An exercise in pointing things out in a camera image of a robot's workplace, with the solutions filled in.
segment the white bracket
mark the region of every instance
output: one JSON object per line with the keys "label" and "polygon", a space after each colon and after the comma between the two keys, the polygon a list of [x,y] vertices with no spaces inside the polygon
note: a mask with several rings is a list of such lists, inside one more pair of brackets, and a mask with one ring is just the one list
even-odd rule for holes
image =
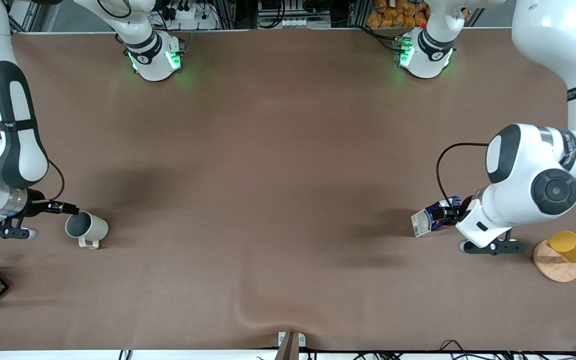
{"label": "white bracket", "polygon": [[[285,337],[286,337],[286,331],[279,331],[279,336],[278,336],[278,341],[277,341],[278,347],[282,346],[282,342],[284,341]],[[306,335],[304,335],[301,332],[299,333],[299,347],[306,347]]]}

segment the brown tabletop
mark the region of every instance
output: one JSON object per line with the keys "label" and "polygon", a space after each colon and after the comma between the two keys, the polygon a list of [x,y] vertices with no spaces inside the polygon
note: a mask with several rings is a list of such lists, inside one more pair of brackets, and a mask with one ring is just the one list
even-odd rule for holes
{"label": "brown tabletop", "polygon": [[[0,350],[267,347],[285,330],[319,349],[576,349],[576,280],[530,262],[576,232],[576,207],[515,228],[522,255],[412,237],[410,215],[441,196],[443,148],[566,126],[563,82],[510,30],[465,30],[432,80],[358,30],[197,34],[183,73],[156,83],[111,34],[13,45],[61,200],[110,233],[79,248],[66,216],[41,214],[25,221],[39,239],[0,239]],[[450,195],[489,184],[483,157],[445,157]],[[35,188],[54,194],[57,173]]]}

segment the wooden stand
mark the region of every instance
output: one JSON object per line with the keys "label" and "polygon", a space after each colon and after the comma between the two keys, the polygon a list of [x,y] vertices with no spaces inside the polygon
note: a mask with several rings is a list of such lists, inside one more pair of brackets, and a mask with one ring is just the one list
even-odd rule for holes
{"label": "wooden stand", "polygon": [[549,280],[567,283],[576,278],[576,264],[566,262],[557,251],[546,244],[546,240],[534,247],[532,261],[539,273]]}

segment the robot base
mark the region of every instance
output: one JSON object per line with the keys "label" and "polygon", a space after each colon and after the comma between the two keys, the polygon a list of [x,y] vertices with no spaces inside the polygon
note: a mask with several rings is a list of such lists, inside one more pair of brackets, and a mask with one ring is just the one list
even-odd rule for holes
{"label": "robot base", "polygon": [[140,63],[138,57],[135,59],[128,53],[135,73],[149,82],[160,82],[173,73],[180,73],[184,61],[185,43],[183,40],[165,31],[157,31],[157,34],[161,36],[162,46],[150,63]]}
{"label": "robot base", "polygon": [[432,60],[420,49],[419,34],[422,29],[419,27],[414,28],[412,31],[401,35],[394,42],[394,48],[398,51],[395,52],[395,64],[397,68],[404,69],[410,75],[420,79],[430,79],[438,76],[450,61],[450,56],[453,54],[452,48],[444,55],[443,52],[437,51],[431,55]]}

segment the green led light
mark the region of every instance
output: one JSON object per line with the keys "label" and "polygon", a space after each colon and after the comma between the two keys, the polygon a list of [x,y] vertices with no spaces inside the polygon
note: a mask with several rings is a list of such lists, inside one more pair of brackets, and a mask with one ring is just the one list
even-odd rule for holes
{"label": "green led light", "polygon": [[135,59],[130,52],[128,52],[128,57],[130,58],[130,62],[132,62],[132,68],[137,71],[137,64],[135,64]]}
{"label": "green led light", "polygon": [[173,69],[177,69],[180,66],[179,56],[174,54],[175,54],[174,52],[171,54],[169,51],[166,51],[166,57],[168,59],[168,62],[170,63],[170,66],[172,66]]}
{"label": "green led light", "polygon": [[409,45],[406,51],[401,55],[400,64],[402,66],[408,66],[410,64],[410,59],[412,59],[412,55],[415,52],[415,47],[413,45]]}
{"label": "green led light", "polygon": [[444,68],[445,68],[446,66],[448,66],[448,64],[450,63],[450,55],[452,55],[452,54],[453,54],[453,50],[450,50],[450,51],[448,52],[448,54],[446,54],[446,62],[443,63],[443,67],[444,67]]}

